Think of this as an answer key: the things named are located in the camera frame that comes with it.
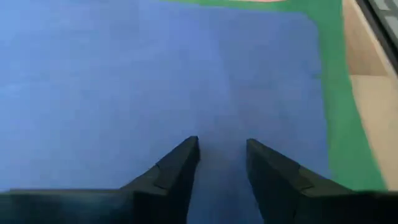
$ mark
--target blue mat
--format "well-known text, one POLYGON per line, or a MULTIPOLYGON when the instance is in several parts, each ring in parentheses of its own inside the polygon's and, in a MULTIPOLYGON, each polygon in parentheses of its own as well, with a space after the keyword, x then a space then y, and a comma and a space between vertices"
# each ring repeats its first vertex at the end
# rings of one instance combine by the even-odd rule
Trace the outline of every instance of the blue mat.
POLYGON ((245 140, 326 177, 317 28, 153 0, 0 3, 0 189, 118 188, 189 135, 189 223, 261 223, 245 140))

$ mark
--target blue carpet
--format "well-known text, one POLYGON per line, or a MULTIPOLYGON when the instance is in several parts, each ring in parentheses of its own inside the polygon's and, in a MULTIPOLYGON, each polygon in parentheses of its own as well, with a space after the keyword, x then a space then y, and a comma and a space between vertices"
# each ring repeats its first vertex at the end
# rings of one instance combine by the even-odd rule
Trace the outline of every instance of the blue carpet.
POLYGON ((189 223, 261 223, 257 138, 326 177, 317 28, 153 0, 0 2, 0 189, 118 188, 189 135, 189 223))

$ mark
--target green border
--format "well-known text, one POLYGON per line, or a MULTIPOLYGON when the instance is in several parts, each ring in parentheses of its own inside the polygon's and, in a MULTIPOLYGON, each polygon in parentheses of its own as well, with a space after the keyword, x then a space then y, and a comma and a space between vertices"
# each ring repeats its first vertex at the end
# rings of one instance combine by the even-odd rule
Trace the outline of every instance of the green border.
POLYGON ((328 123, 332 179, 354 190, 385 190, 352 94, 345 58, 341 0, 242 2, 229 0, 166 0, 204 6, 306 13, 318 26, 322 56, 322 87, 328 123))

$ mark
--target black surface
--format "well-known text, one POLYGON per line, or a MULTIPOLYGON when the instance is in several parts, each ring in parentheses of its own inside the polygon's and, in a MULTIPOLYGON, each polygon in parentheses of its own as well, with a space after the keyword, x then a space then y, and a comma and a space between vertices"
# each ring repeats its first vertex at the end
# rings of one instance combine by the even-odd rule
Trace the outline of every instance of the black surface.
POLYGON ((246 151, 264 223, 397 223, 396 193, 352 191, 254 139, 246 151))
POLYGON ((11 190, 0 223, 186 223, 199 160, 190 137, 119 190, 11 190))

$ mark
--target wooden floor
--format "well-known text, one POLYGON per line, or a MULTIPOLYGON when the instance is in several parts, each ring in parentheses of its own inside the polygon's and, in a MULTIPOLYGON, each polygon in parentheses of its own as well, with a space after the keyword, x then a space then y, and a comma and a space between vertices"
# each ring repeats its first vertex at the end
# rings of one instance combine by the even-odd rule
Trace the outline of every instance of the wooden floor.
POLYGON ((353 93, 374 157, 398 190, 398 78, 355 0, 343 0, 353 93))

